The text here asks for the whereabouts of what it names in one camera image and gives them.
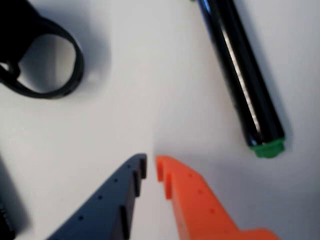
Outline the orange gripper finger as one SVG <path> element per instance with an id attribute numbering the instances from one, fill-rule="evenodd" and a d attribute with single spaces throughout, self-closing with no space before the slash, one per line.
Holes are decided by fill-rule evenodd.
<path id="1" fill-rule="evenodd" d="M 156 171 L 170 200 L 181 240 L 276 240 L 265 228 L 241 230 L 203 176 L 181 161 L 158 155 Z"/>

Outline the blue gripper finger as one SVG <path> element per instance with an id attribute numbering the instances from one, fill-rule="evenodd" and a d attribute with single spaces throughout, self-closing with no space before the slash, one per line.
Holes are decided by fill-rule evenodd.
<path id="1" fill-rule="evenodd" d="M 133 155 L 49 239 L 128 240 L 135 200 L 146 177 L 147 155 Z"/>

